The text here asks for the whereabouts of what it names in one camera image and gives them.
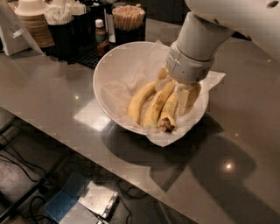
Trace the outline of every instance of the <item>robotic hand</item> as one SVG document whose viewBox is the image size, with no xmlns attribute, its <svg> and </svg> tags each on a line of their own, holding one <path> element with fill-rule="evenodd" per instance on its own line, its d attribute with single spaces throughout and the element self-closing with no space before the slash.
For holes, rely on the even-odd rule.
<svg viewBox="0 0 280 224">
<path fill-rule="evenodd" d="M 235 31 L 280 61 L 280 4 L 272 0 L 185 0 L 190 8 L 166 60 L 171 76 L 191 84 L 206 78 L 220 44 Z"/>
</svg>

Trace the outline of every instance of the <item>white parchment paper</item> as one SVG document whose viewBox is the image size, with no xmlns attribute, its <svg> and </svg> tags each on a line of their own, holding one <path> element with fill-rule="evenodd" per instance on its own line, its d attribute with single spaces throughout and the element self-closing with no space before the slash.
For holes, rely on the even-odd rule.
<svg viewBox="0 0 280 224">
<path fill-rule="evenodd" d="M 160 129 L 152 127 L 143 129 L 127 116 L 127 107 L 132 95 L 138 88 L 144 83 L 157 79 L 158 72 L 165 65 L 168 52 L 169 47 L 157 41 L 152 47 L 147 49 L 144 56 L 134 66 L 127 70 L 122 70 L 120 78 L 106 80 L 99 87 L 101 98 L 104 100 L 101 104 L 111 118 L 128 130 L 146 135 L 151 142 L 162 147 L 180 139 L 201 119 L 207 109 L 209 90 L 217 85 L 225 76 L 224 73 L 209 72 L 208 76 L 200 82 L 200 94 L 192 110 L 187 115 L 181 117 L 178 117 L 176 114 L 176 124 L 178 127 L 172 133 L 163 133 Z M 105 69 L 108 69 L 105 73 L 112 73 L 110 67 Z"/>
</svg>

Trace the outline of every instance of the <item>gray table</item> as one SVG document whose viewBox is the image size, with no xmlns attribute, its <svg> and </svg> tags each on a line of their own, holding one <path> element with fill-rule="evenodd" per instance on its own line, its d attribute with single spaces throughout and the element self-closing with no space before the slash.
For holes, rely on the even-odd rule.
<svg viewBox="0 0 280 224">
<path fill-rule="evenodd" d="M 169 45 L 180 27 L 147 21 Z M 0 53 L 0 107 L 201 224 L 280 223 L 280 65 L 251 42 L 229 39 L 213 70 L 227 75 L 206 114 L 160 148 L 112 122 L 94 71 L 24 51 Z"/>
</svg>

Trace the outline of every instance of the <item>robotic arm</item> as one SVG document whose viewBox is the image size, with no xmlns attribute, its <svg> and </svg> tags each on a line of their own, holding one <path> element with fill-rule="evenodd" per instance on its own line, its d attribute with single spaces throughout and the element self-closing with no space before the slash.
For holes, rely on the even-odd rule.
<svg viewBox="0 0 280 224">
<path fill-rule="evenodd" d="M 185 0 L 190 8 L 166 60 L 171 76 L 190 84 L 206 78 L 219 46 L 237 31 L 280 61 L 280 4 L 270 0 Z"/>
</svg>

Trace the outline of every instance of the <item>bottle label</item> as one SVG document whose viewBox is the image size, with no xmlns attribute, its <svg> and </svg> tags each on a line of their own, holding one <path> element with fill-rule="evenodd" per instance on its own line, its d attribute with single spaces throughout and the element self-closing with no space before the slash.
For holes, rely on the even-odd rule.
<svg viewBox="0 0 280 224">
<path fill-rule="evenodd" d="M 103 35 L 101 35 L 101 34 L 99 34 L 99 35 L 95 35 L 96 36 L 96 41 L 99 43 L 99 44 L 102 44 L 103 42 L 104 42 L 104 40 L 105 40 L 105 38 L 106 38 L 106 35 L 105 34 L 103 34 Z"/>
</svg>

